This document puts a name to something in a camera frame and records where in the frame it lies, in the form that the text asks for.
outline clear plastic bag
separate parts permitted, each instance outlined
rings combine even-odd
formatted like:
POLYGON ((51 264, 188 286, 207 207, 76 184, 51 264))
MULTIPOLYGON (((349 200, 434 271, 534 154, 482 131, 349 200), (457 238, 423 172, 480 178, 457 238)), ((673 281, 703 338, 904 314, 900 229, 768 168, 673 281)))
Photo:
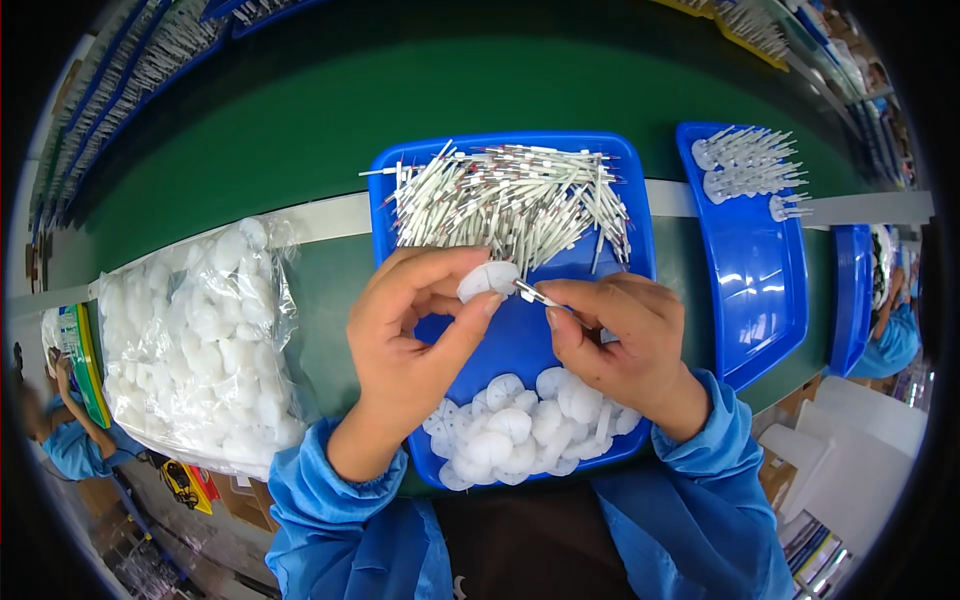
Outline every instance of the clear plastic bag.
POLYGON ((283 359, 297 327, 292 240, 289 223, 248 218, 101 275, 104 396, 132 437, 264 481, 274 453, 300 443, 283 359))

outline hand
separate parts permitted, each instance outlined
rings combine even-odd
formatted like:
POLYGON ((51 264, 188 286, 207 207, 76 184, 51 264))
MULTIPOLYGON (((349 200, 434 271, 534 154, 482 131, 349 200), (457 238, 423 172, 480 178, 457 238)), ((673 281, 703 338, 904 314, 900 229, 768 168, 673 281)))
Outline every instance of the hand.
POLYGON ((680 359, 684 306, 677 295, 630 273, 597 282, 557 279, 537 287, 573 308, 586 324, 605 327, 618 342, 598 345, 562 308, 547 308, 553 351, 590 387, 657 423, 685 442, 709 416, 707 392, 680 359))
POLYGON ((70 361, 69 356, 59 352, 56 360, 57 360, 57 363, 56 363, 57 380, 66 381, 67 376, 70 374, 71 371, 73 371, 73 363, 70 361))
POLYGON ((903 281, 905 280, 906 275, 903 272, 903 267, 898 266, 894 269, 894 272, 890 274, 890 296, 895 296, 900 292, 900 288, 903 287, 903 281))
POLYGON ((487 292, 463 304, 457 285, 489 255, 477 247, 400 249, 373 274, 347 323, 360 399, 327 444, 327 459, 342 478, 367 481, 382 473, 483 340, 503 296, 487 292), (413 335, 417 320, 430 313, 456 318, 432 346, 413 335))

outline black cable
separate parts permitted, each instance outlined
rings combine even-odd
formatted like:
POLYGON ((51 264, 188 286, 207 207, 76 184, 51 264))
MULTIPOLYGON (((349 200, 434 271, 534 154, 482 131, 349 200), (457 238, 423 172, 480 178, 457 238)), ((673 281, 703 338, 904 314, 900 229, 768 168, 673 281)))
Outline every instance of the black cable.
POLYGON ((121 448, 121 447, 117 447, 117 448, 116 448, 116 451, 117 451, 117 452, 125 452, 125 453, 127 453, 127 454, 130 454, 131 456, 133 456, 133 458, 136 459, 136 462, 137 462, 137 463, 149 463, 149 462, 150 462, 150 458, 147 456, 147 451, 146 451, 146 450, 140 450, 140 451, 137 452, 136 454, 133 454, 133 453, 130 452, 129 450, 125 450, 125 449, 123 449, 123 448, 121 448))
MULTIPOLYGON (((117 451, 117 452, 126 452, 127 454, 130 454, 131 456, 133 456, 133 458, 136 459, 136 461, 137 461, 138 463, 149 463, 149 462, 150 462, 150 459, 147 458, 147 456, 146 456, 146 452, 147 452, 146 450, 143 450, 142 452, 139 452, 139 453, 137 453, 137 454, 133 454, 133 453, 130 452, 129 450, 125 450, 125 449, 123 449, 123 448, 117 448, 116 451, 117 451)), ((55 478, 55 479, 59 479, 59 480, 64 481, 64 482, 66 482, 66 483, 73 483, 73 482, 75 481, 75 480, 73 480, 73 479, 67 479, 66 477, 60 477, 59 475, 57 475, 56 473, 54 473, 52 470, 48 469, 48 468, 46 467, 46 465, 44 465, 43 463, 40 463, 40 466, 43 468, 43 470, 47 471, 47 473, 48 473, 51 477, 53 477, 53 478, 55 478)))
POLYGON ((40 468, 42 468, 43 470, 47 471, 47 474, 50 475, 51 477, 53 477, 54 479, 59 479, 59 480, 61 480, 61 481, 65 481, 66 483, 76 483, 73 479, 67 479, 66 477, 60 477, 59 475, 57 475, 56 473, 54 473, 52 470, 48 469, 47 466, 44 465, 43 463, 40 463, 40 468))

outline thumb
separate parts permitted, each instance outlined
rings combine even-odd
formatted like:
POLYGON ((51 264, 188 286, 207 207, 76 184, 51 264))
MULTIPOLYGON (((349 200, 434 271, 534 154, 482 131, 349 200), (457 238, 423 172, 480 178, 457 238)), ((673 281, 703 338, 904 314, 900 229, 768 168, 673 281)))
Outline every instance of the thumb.
POLYGON ((586 382, 600 378, 608 369, 603 355, 573 315, 555 306, 546 309, 546 320, 553 336, 553 353, 564 367, 586 382))
POLYGON ((485 292, 471 298, 430 349, 430 361, 438 372, 449 373, 451 382, 483 341, 490 319, 503 299, 499 292, 485 292))

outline blue work jacket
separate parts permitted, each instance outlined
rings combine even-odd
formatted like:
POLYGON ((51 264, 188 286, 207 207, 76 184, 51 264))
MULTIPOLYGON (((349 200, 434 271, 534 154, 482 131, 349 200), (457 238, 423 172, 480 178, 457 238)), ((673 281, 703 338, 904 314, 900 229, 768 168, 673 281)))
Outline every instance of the blue work jacket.
MULTIPOLYGON (((642 600, 790 598, 750 408, 709 372, 694 375, 713 401, 704 430, 676 444, 654 426, 659 461, 591 481, 628 582, 642 600)), ((338 422, 314 424, 271 465, 280 529, 266 563, 284 598, 449 600, 450 559, 430 500, 396 497, 406 452, 370 482, 344 482, 324 456, 338 422)))

